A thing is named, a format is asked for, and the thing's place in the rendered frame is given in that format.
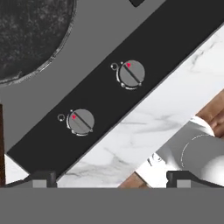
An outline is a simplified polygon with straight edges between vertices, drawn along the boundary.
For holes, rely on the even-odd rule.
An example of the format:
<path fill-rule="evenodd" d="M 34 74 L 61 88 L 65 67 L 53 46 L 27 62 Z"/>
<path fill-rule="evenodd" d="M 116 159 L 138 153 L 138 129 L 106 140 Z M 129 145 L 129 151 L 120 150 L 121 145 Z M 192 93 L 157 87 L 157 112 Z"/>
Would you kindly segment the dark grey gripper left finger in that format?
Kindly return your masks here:
<path fill-rule="evenodd" d="M 24 179 L 9 183 L 7 188 L 57 188 L 56 174 L 54 171 L 35 171 Z"/>

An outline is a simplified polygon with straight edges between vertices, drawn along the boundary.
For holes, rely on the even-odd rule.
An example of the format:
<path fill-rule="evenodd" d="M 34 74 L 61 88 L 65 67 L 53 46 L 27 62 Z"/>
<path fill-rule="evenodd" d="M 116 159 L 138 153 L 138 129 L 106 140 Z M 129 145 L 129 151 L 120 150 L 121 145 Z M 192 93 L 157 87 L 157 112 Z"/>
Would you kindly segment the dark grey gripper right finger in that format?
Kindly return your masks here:
<path fill-rule="evenodd" d="M 167 188 L 221 188 L 221 185 L 201 180 L 189 171 L 168 171 L 166 178 Z"/>

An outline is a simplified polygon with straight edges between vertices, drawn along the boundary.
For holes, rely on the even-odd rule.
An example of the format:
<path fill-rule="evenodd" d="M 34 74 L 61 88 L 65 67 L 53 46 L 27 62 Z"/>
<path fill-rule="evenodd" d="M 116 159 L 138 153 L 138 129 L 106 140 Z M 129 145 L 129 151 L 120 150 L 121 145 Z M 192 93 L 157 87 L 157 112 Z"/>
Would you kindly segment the white grey rounded cylinder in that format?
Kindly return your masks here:
<path fill-rule="evenodd" d="M 198 179 L 224 186 L 224 140 L 202 118 L 192 117 L 136 173 L 150 187 L 165 187 L 168 171 L 189 171 Z"/>

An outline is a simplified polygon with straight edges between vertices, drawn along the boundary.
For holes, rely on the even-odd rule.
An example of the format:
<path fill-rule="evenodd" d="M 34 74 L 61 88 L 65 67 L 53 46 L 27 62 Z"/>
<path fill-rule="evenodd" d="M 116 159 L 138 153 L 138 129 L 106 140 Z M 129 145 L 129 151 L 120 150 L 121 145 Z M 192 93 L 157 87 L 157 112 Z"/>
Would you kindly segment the dark brown wooden bar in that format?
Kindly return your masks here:
<path fill-rule="evenodd" d="M 3 119 L 3 105 L 0 103 L 0 186 L 4 185 L 5 185 L 4 119 Z"/>

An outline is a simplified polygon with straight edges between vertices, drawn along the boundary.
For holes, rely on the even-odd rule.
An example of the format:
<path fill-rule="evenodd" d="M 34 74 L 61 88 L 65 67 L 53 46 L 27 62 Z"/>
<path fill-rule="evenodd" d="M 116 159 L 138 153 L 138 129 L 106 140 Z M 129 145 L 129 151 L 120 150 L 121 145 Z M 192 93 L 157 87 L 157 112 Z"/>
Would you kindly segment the grey hob knob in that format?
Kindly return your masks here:
<path fill-rule="evenodd" d="M 116 71 L 116 78 L 122 88 L 133 90 L 142 86 L 145 74 L 144 66 L 131 59 L 121 63 Z"/>
<path fill-rule="evenodd" d="M 76 136 L 84 137 L 94 130 L 95 118 L 84 108 L 71 109 L 66 118 L 66 126 Z"/>

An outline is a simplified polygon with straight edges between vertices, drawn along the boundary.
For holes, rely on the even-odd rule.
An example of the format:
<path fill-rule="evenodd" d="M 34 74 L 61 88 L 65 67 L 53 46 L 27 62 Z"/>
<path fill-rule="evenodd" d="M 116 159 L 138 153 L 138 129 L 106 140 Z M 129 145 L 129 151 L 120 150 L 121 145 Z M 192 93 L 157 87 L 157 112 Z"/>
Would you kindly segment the black round pan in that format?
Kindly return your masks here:
<path fill-rule="evenodd" d="M 74 25 L 77 0 L 0 0 L 0 87 L 52 63 Z"/>

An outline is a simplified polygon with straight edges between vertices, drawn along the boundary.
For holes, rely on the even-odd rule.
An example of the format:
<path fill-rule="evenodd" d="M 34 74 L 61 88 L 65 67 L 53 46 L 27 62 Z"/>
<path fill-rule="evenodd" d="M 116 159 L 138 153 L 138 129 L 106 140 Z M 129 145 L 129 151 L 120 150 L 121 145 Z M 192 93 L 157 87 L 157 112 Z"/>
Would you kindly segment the grey hob with black panel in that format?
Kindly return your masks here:
<path fill-rule="evenodd" d="M 165 0 L 99 66 L 66 95 L 9 151 L 26 172 L 52 171 L 61 177 L 131 112 L 170 73 L 224 24 L 224 0 Z M 141 87 L 128 90 L 117 81 L 122 62 L 139 61 Z M 86 109 L 94 130 L 76 136 L 67 128 L 70 110 Z"/>

